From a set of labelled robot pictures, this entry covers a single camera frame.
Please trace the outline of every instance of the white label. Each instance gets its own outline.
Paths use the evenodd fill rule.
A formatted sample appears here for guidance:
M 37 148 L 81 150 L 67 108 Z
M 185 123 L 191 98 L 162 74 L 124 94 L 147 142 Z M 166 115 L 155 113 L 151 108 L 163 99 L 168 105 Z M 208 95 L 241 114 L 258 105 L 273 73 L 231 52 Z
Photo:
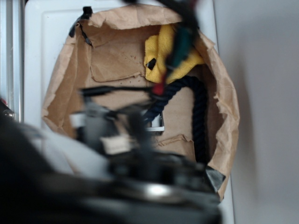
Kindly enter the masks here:
M 131 150 L 130 142 L 126 135 L 102 137 L 100 140 L 103 142 L 105 152 L 109 155 L 129 152 Z

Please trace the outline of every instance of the navy blue rope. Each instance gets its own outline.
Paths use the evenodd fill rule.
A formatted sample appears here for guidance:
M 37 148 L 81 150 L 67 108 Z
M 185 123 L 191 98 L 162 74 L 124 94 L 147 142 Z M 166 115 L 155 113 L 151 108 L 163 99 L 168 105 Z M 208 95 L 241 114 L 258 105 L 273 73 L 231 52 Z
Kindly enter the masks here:
M 151 122 L 156 116 L 164 110 L 169 100 L 183 87 L 189 87 L 194 92 L 194 107 L 192 116 L 192 134 L 195 149 L 195 158 L 197 162 L 204 164 L 206 161 L 206 140 L 205 140 L 205 114 L 206 114 L 206 89 L 204 84 L 196 77 L 184 76 L 181 79 L 169 84 L 164 91 L 165 100 L 156 101 L 152 107 L 145 113 L 145 121 Z

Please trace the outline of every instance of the yellow towel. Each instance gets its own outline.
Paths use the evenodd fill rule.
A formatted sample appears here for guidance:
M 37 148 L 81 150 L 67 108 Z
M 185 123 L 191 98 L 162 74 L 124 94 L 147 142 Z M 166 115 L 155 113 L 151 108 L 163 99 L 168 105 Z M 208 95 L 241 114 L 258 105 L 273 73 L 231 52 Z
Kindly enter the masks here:
M 174 35 L 174 25 L 163 25 L 161 26 L 159 35 L 151 36 L 145 41 L 144 66 L 146 68 L 145 78 L 147 80 L 154 83 L 161 82 L 161 77 L 166 72 L 165 60 L 171 53 Z M 146 65 L 153 58 L 156 59 L 156 64 L 153 70 L 150 70 Z M 204 64 L 204 60 L 199 52 L 195 48 L 192 48 L 188 58 L 173 71 L 171 76 L 167 78 L 166 83 L 169 84 L 182 78 L 198 64 Z

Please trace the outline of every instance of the cardboard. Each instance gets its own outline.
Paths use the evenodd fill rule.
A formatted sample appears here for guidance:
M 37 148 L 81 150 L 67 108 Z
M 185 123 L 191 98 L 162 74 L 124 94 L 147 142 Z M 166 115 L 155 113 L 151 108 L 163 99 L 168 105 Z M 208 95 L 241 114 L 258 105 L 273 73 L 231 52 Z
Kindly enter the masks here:
M 159 32 L 160 25 L 180 22 L 180 17 L 165 7 L 134 5 L 94 13 L 79 20 L 75 36 L 68 36 L 57 59 L 44 100 L 42 116 L 55 132 L 74 137 L 69 115 L 83 109 L 79 88 L 113 86 L 151 86 L 143 76 L 144 41 Z M 90 39 L 88 45 L 82 30 Z M 196 66 L 189 75 L 204 82 L 208 92 L 206 143 L 208 166 L 226 176 L 218 190 L 223 198 L 233 165 L 239 125 L 239 107 L 234 85 L 214 43 L 202 33 L 195 43 L 205 65 Z M 95 98 L 111 109 L 146 99 L 143 92 L 116 92 Z M 193 93 L 183 88 L 164 110 L 165 132 L 156 137 L 158 148 L 192 157 Z

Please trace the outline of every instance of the white wall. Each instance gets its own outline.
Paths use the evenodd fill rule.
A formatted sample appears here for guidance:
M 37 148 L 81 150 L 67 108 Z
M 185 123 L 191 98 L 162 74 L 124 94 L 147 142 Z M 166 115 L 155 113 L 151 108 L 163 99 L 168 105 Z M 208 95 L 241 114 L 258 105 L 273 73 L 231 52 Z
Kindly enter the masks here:
M 299 223 L 299 0 L 214 0 L 237 89 L 236 224 Z

